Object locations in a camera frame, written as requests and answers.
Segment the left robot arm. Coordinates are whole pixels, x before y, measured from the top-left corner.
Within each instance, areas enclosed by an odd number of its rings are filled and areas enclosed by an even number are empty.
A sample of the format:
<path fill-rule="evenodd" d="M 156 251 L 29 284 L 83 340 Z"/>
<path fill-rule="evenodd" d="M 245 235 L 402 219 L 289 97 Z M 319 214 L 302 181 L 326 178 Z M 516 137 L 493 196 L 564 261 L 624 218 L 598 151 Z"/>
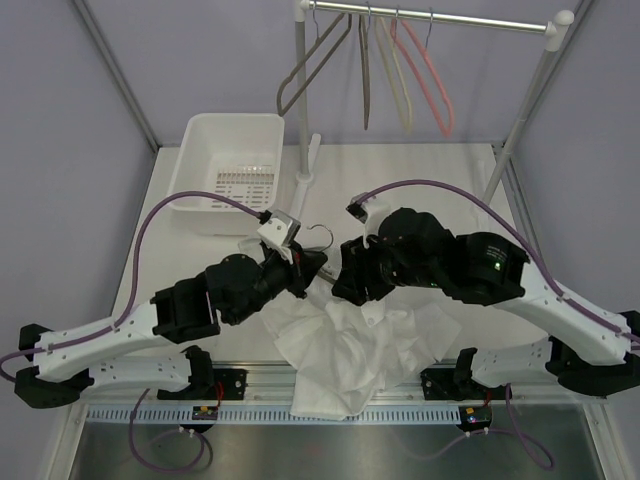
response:
<path fill-rule="evenodd" d="M 23 327 L 19 349 L 31 364 L 16 372 L 15 394 L 34 409 L 113 390 L 155 390 L 161 400 L 208 398 L 216 391 L 216 374 L 209 353 L 195 341 L 241 324 L 284 291 L 305 297 L 328 260 L 300 245 L 290 260 L 267 246 L 261 250 L 262 261 L 232 254 L 156 292 L 123 321 L 105 318 L 59 332 Z"/>

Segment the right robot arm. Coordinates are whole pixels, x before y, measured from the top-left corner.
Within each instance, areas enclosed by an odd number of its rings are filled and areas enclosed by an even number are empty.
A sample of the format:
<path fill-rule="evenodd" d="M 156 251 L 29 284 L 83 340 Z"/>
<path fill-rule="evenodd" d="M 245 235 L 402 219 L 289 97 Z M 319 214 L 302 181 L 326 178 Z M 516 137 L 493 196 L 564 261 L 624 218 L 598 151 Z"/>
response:
<path fill-rule="evenodd" d="M 632 336 L 635 311 L 600 308 L 543 275 L 532 256 L 491 232 L 453 235 L 430 213 L 352 204 L 365 227 L 341 246 L 335 297 L 354 305 L 384 299 L 397 287 L 439 289 L 467 305 L 520 317 L 545 338 L 502 350 L 467 348 L 452 376 L 454 388 L 474 397 L 485 388 L 557 380 L 578 394 L 607 397 L 639 384 Z"/>

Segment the white shirt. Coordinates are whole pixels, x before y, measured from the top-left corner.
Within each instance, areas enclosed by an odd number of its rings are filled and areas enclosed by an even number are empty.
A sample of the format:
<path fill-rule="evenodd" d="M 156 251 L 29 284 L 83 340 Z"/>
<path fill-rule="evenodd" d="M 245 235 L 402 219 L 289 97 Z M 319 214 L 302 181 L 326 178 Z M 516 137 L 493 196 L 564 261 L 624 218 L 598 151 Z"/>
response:
<path fill-rule="evenodd" d="M 462 327 L 437 304 L 355 306 L 317 278 L 301 300 L 280 294 L 235 341 L 240 360 L 284 360 L 298 378 L 336 393 L 351 411 L 445 358 Z"/>

